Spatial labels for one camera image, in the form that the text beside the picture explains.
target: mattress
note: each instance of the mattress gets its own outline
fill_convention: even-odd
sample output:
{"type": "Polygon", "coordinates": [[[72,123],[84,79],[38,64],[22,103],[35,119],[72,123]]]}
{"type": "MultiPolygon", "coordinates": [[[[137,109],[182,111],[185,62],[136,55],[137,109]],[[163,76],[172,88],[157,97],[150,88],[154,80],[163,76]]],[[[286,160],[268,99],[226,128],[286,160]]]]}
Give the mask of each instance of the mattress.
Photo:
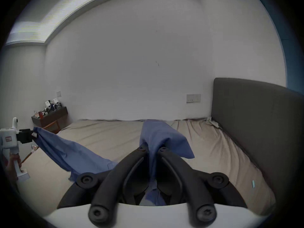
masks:
{"type": "MultiPolygon", "coordinates": [[[[261,171],[216,124],[205,119],[166,123],[187,138],[195,158],[183,159],[193,169],[226,174],[248,209],[256,214],[265,215],[273,207],[275,196],[261,171]]],[[[79,120],[58,135],[78,142],[103,158],[119,162],[139,146],[142,124],[143,121],[79,120]]],[[[31,178],[18,184],[21,197],[39,215],[50,214],[72,185],[68,180],[70,173],[40,148],[22,166],[31,178]]]]}

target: white wall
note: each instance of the white wall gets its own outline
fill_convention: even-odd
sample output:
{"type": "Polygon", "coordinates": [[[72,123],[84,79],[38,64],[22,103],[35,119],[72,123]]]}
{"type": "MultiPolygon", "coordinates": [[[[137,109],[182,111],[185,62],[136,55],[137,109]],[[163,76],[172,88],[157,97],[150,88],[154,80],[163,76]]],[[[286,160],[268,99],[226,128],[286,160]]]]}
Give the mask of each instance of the white wall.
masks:
{"type": "MultiPolygon", "coordinates": [[[[34,110],[44,108],[45,46],[5,47],[0,54],[0,128],[11,127],[13,117],[18,127],[33,128],[34,110]]],[[[19,147],[23,159],[31,143],[19,147]]]]}
{"type": "Polygon", "coordinates": [[[76,119],[184,119],[211,112],[212,41],[199,0],[112,0],[47,46],[48,98],[76,119]],[[201,103],[186,104],[186,94],[201,103]]]}
{"type": "Polygon", "coordinates": [[[279,36],[260,0],[200,0],[208,17],[216,77],[286,86],[279,36]]]}

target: human hand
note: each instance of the human hand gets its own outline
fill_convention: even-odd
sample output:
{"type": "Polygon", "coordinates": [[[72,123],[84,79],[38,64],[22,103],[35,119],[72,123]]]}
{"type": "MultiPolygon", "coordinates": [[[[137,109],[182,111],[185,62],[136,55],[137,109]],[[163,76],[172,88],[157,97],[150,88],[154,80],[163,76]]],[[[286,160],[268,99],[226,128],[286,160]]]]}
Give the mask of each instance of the human hand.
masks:
{"type": "Polygon", "coordinates": [[[18,161],[19,167],[21,167],[21,159],[19,154],[10,154],[10,159],[6,167],[6,173],[8,175],[9,180],[12,183],[16,183],[18,180],[17,173],[14,166],[14,161],[18,161]]]}

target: gray upholstered headboard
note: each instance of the gray upholstered headboard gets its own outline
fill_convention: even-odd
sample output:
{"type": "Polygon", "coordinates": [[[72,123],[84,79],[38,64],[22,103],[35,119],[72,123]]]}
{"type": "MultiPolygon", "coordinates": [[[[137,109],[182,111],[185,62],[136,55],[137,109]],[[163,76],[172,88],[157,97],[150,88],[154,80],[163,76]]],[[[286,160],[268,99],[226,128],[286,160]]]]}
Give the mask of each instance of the gray upholstered headboard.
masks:
{"type": "Polygon", "coordinates": [[[211,116],[280,200],[304,157],[304,97],[269,83],[216,78],[211,116]]]}

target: wall socket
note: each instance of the wall socket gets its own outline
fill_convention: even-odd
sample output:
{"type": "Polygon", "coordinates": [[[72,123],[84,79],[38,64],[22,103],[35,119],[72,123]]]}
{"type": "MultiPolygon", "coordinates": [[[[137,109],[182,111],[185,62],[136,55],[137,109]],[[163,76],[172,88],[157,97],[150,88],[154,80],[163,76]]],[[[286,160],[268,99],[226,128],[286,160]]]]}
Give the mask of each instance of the wall socket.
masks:
{"type": "Polygon", "coordinates": [[[187,103],[201,102],[201,94],[187,95],[187,103]]]}

